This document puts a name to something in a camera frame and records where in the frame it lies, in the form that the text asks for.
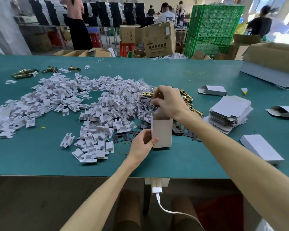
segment black skirt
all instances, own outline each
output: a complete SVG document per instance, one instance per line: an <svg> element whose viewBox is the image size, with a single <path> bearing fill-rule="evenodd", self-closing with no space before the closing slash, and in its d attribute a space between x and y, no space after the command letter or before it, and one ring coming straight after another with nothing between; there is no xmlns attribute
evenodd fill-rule
<svg viewBox="0 0 289 231"><path fill-rule="evenodd" d="M92 41L84 21L82 19L68 18L68 23L74 50L92 49Z"/></svg>

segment workbench surface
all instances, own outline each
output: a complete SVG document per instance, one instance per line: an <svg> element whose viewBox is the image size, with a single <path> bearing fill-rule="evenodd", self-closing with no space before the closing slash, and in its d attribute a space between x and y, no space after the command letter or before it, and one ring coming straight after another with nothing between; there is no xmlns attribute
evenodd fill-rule
<svg viewBox="0 0 289 231"><path fill-rule="evenodd" d="M20 79L15 84L5 84L12 79L11 74L23 69L46 69L47 66L67 69L80 67L83 76L90 79L120 75L124 79L143 78L148 84L160 84L184 89L193 97L193 105L207 116L220 96L198 94L202 85L224 86L227 95L237 95L251 101L254 110L247 123L235 127L229 134L236 141L242 135L260 134L285 159L278 169L289 176L289 119L270 116L266 108L274 105L289 106L289 91L274 84L240 72L242 61L213 60L171 60L137 58L98 58L60 56L0 56L0 105L9 99L18 100L32 92L41 78L49 78L52 73L32 78ZM74 77L74 72L65 74ZM248 88L246 96L241 88ZM90 100L96 102L101 91L91 91ZM65 176L111 176L126 155L119 154L122 143L114 144L113 154L108 160L83 165L71 154L76 150L72 145L59 147L66 133L79 136L80 112L49 112L36 119L33 128L22 127L11 139L0 139L0 175L65 175ZM131 177L161 178L228 178L222 167L201 142L190 137L173 136L172 147L151 151Z"/></svg>

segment stacked green crates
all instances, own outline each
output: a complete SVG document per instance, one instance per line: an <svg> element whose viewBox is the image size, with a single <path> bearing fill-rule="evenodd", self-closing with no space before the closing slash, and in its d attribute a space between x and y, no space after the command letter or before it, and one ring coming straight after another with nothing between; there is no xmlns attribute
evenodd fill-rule
<svg viewBox="0 0 289 231"><path fill-rule="evenodd" d="M243 13L240 5L194 5L185 42L185 56L195 50L214 57L226 53Z"/></svg>

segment pink shirt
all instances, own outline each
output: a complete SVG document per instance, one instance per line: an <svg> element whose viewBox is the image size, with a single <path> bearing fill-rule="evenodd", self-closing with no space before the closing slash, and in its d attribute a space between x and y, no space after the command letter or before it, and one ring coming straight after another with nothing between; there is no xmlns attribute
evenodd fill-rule
<svg viewBox="0 0 289 231"><path fill-rule="evenodd" d="M60 3L67 6L67 16L69 18L83 19L81 14L84 14L85 10L81 0L75 0L74 5L72 0L61 0Z"/></svg>

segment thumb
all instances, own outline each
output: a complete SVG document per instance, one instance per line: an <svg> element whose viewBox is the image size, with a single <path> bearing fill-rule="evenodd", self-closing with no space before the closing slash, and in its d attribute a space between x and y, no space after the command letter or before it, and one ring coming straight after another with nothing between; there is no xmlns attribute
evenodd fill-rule
<svg viewBox="0 0 289 231"><path fill-rule="evenodd" d="M165 101L163 99L158 99L158 98L151 100L151 104L158 105L158 106L162 106L164 102Z"/></svg>
<svg viewBox="0 0 289 231"><path fill-rule="evenodd" d="M146 145L150 147L150 149L158 143L158 141L160 140L159 137L155 137L154 139L151 139Z"/></svg>

